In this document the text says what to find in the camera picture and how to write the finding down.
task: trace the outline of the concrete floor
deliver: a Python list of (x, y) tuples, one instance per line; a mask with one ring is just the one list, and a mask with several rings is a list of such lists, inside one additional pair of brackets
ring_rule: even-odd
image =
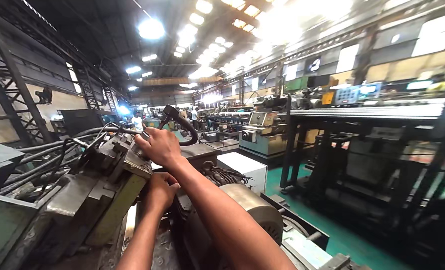
[[(299, 216), (318, 227), (329, 235), (327, 253), (334, 256), (338, 253), (350, 255), (351, 259), (359, 265), (367, 265), (372, 270), (411, 270), (411, 266), (387, 253), (385, 250), (368, 242), (352, 230), (343, 227), (330, 218), (314, 211), (303, 204), (300, 199), (280, 193), (279, 181), (282, 168), (276, 168), (267, 172), (266, 194), (277, 194), (289, 203), (290, 209)], [(310, 175), (311, 171), (301, 165), (298, 177)]]

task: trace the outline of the factory ceiling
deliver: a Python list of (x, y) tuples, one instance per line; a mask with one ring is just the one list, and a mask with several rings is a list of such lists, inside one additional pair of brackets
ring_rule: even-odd
[[(214, 0), (212, 11), (204, 14), (196, 10), (197, 1), (194, 0), (27, 1), (94, 65), (104, 66), (113, 77), (121, 80), (140, 78), (147, 72), (152, 72), (151, 78), (187, 77), (200, 66), (196, 63), (199, 55), (217, 37), (223, 37), (234, 45), (226, 47), (210, 65), (218, 69), (258, 41), (253, 34), (233, 26), (235, 19), (243, 19), (257, 27), (258, 21), (244, 11), (250, 4), (262, 11), (271, 7), (266, 0), (248, 0), (238, 10)], [(190, 23), (192, 13), (202, 16), (204, 22), (201, 25), (193, 23), (198, 28), (195, 41), (178, 58), (174, 56), (179, 41), (177, 33)], [(138, 26), (149, 19), (148, 15), (162, 23), (165, 34), (161, 38), (151, 40), (140, 36)], [(142, 61), (143, 57), (153, 54), (157, 55), (156, 59)], [(133, 66), (140, 66), (141, 70), (128, 75), (126, 69)]]

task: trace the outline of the person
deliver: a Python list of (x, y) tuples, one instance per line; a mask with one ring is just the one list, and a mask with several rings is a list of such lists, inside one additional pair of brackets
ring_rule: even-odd
[(131, 122), (134, 124), (136, 129), (142, 130), (141, 112), (135, 110), (134, 117), (132, 118)]
[(189, 196), (219, 253), (232, 269), (294, 270), (296, 267), (266, 231), (229, 195), (199, 173), (181, 155), (176, 136), (147, 127), (149, 140), (135, 143), (169, 173), (155, 173), (149, 182), (145, 214), (117, 270), (151, 269), (160, 219), (179, 188)]
[(198, 128), (197, 128), (197, 120), (199, 119), (201, 119), (200, 117), (199, 117), (199, 115), (197, 115), (197, 112), (199, 111), (199, 108), (198, 107), (195, 107), (193, 110), (192, 110), (192, 112), (191, 112), (191, 120), (193, 121), (193, 126), (194, 126), (194, 128), (195, 128), (195, 130), (199, 130)]

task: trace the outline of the steel beam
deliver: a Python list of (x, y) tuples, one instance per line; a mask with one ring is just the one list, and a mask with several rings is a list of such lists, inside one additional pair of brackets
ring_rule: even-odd
[(24, 144), (29, 146), (37, 144), (40, 142), (38, 139), (44, 142), (52, 141), (46, 121), (42, 118), (32, 95), (29, 93), (12, 54), (3, 41), (1, 31), (0, 104)]

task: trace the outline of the steel column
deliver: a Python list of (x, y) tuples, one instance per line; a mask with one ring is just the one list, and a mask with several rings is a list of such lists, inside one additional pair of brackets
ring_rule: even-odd
[(111, 109), (112, 112), (116, 112), (116, 102), (114, 101), (114, 95), (112, 94), (111, 88), (108, 86), (105, 86), (102, 88), (102, 90), (104, 91), (104, 94), (106, 95), (107, 98), (107, 105), (109, 105), (109, 108)]
[(29, 93), (27, 85), (3, 41), (1, 31), (0, 103), (23, 143), (26, 145), (37, 144), (37, 139), (44, 142), (52, 141), (46, 121), (42, 118), (32, 95)]
[(84, 96), (84, 100), (86, 100), (87, 108), (100, 110), (99, 102), (94, 94), (87, 67), (75, 63), (73, 65), (73, 70), (77, 77), (77, 81), (81, 86), (82, 95)]
[(244, 79), (242, 78), (239, 80), (239, 103), (241, 105), (244, 104), (244, 88)]

